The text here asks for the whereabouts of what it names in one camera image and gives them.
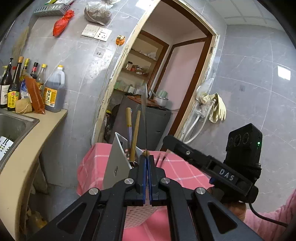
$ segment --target orange plug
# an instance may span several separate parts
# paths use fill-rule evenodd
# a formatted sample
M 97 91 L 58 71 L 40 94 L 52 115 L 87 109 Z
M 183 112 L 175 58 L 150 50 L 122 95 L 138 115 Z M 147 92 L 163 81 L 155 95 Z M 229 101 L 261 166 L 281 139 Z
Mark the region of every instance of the orange plug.
M 124 36 L 118 35 L 116 39 L 116 44 L 121 46 L 124 44 L 125 41 L 126 41 L 126 38 Z

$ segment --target checkered tablecloth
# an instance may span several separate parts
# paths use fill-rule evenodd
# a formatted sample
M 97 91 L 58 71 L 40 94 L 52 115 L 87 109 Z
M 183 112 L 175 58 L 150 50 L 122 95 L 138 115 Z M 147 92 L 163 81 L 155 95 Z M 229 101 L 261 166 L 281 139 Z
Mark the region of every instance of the checkered tablecloth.
M 97 187 L 102 189 L 104 173 L 111 150 L 111 144 L 97 143 L 85 155 L 78 167 L 77 193 L 82 195 L 90 188 Z M 154 159 L 165 152 L 151 151 Z M 162 164 L 165 174 L 170 179 L 179 182 L 183 187 L 195 189 L 197 187 L 209 188 L 209 179 L 197 168 L 189 165 L 181 157 L 170 153 Z M 166 207 L 161 207 L 142 225 L 125 229 L 123 241 L 169 241 L 170 229 Z

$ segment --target kitchen sink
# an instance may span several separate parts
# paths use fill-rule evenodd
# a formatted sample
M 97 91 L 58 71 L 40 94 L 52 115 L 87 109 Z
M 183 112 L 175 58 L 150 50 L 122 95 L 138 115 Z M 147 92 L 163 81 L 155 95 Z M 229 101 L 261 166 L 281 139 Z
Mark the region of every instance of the kitchen sink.
M 0 109 L 0 137 L 4 136 L 13 141 L 12 146 L 0 160 L 0 173 L 15 148 L 38 122 L 36 118 Z

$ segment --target plastic oil jug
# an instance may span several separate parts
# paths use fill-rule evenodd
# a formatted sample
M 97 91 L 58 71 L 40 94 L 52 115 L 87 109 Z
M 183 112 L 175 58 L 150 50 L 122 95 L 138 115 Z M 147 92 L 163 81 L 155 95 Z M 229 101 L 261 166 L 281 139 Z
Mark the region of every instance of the plastic oil jug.
M 45 109 L 51 112 L 61 111 L 65 93 L 65 73 L 63 66 L 59 65 L 45 83 L 43 91 Z

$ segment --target ceiling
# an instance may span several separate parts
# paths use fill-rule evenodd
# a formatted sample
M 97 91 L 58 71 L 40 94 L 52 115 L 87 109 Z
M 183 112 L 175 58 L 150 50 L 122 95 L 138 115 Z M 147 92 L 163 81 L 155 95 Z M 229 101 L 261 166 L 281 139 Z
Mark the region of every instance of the ceiling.
M 208 0 L 227 24 L 253 24 L 283 30 L 257 0 Z
M 188 34 L 198 29 L 184 15 L 162 1 L 153 10 L 148 21 L 172 37 Z

